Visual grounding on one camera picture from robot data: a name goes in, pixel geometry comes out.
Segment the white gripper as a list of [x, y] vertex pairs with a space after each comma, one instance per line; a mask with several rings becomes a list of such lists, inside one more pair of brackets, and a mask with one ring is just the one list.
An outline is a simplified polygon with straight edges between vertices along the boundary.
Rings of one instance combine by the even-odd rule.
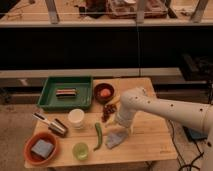
[[133, 123], [133, 118], [134, 118], [134, 113], [131, 111], [123, 111], [120, 110], [116, 115], [115, 115], [115, 121], [123, 126], [123, 127], [130, 127]]

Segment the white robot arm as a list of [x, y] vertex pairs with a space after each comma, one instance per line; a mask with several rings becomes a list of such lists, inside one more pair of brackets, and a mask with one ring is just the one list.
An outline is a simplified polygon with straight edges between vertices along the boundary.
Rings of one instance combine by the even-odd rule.
[[148, 97], [143, 87], [136, 87], [121, 94], [115, 121], [129, 128], [137, 111], [155, 114], [206, 134], [200, 171], [213, 171], [213, 105]]

